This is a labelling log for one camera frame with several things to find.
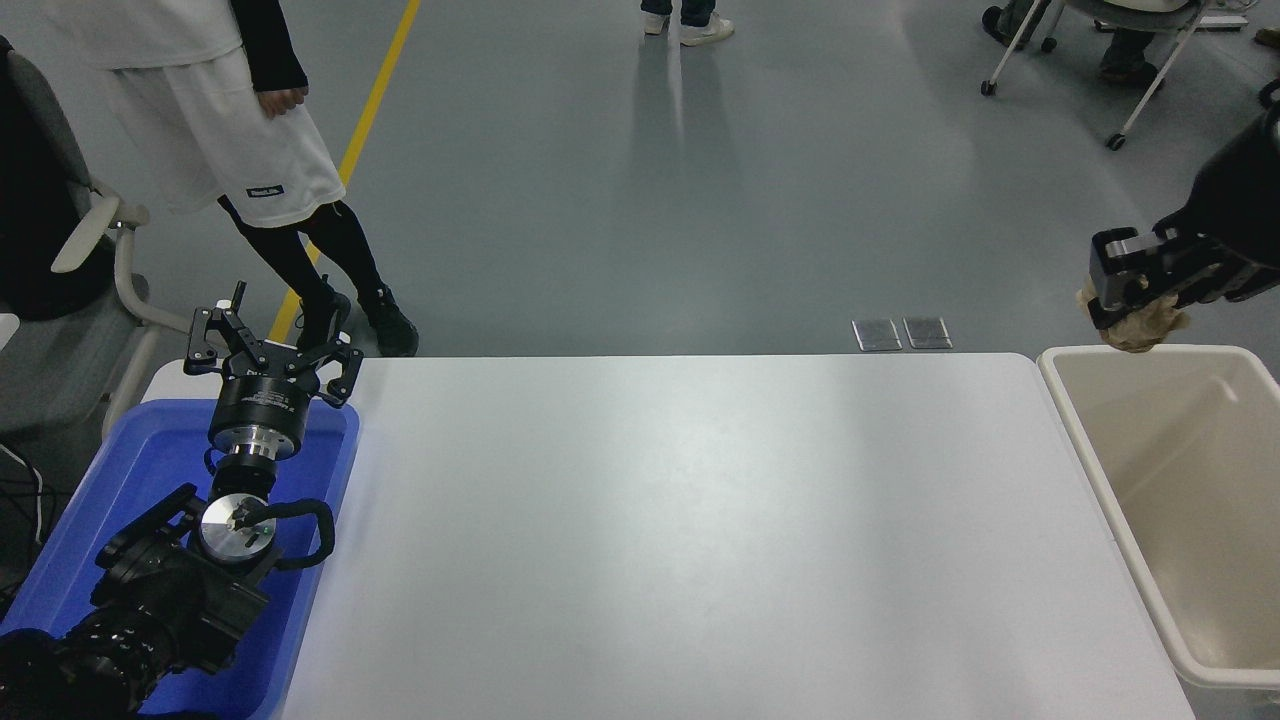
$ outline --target white sneaker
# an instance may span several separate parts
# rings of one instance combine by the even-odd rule
[[[733,35],[733,23],[719,17],[719,13],[712,13],[712,19],[707,22],[707,27],[680,26],[680,44],[686,47],[717,42],[731,35]]]
[[[662,35],[662,31],[667,29],[667,23],[671,22],[671,15],[659,15],[658,13],[646,13],[640,10],[644,15],[644,33],[645,35]]]

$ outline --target blue plastic tray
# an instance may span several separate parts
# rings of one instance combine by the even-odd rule
[[[93,559],[111,536],[182,483],[196,484],[200,497],[207,497],[211,478],[204,454],[212,411],[212,401],[163,400],[140,405],[116,423],[0,624],[0,634],[38,628],[64,635],[93,609],[88,597],[102,578]],[[302,451],[280,462],[271,501],[317,497],[337,516],[358,427],[349,406],[334,410],[312,402]],[[314,528],[311,519],[282,520],[276,541],[285,556],[311,552],[319,544]],[[169,675],[142,711],[200,710],[223,720],[266,720],[293,675],[323,568],[271,573],[260,585],[271,602],[244,634],[232,666],[218,675],[200,670]]]

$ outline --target black sleeve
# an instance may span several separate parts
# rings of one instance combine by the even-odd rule
[[[310,85],[293,54],[280,0],[230,0],[230,4],[244,40],[253,90],[292,90]]]

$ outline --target white shorts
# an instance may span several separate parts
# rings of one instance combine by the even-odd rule
[[[278,228],[347,193],[305,106],[266,118],[243,49],[192,65],[101,70],[101,78],[175,213],[225,195],[250,225]]]

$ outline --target white table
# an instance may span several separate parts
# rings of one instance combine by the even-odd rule
[[[353,405],[284,717],[1192,719],[1025,357],[369,360]]]
[[[15,332],[18,332],[18,315],[0,313],[0,350],[4,350]]]

